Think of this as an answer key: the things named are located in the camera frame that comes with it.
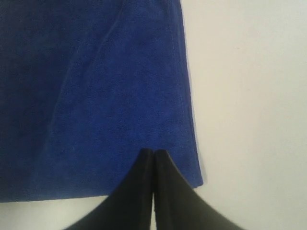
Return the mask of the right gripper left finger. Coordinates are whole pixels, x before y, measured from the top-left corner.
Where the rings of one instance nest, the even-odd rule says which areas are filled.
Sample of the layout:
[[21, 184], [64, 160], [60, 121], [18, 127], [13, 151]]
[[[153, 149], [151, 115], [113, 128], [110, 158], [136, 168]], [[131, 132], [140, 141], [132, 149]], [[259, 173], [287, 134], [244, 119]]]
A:
[[141, 149], [119, 186], [68, 230], [149, 230], [153, 200], [154, 153]]

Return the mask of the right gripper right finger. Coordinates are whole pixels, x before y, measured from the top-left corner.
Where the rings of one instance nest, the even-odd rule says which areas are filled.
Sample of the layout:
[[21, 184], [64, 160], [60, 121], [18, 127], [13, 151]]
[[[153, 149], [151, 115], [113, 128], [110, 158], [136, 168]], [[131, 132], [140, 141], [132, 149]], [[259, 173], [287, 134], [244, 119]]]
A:
[[158, 230], [240, 230], [188, 184], [166, 150], [155, 156], [154, 209]]

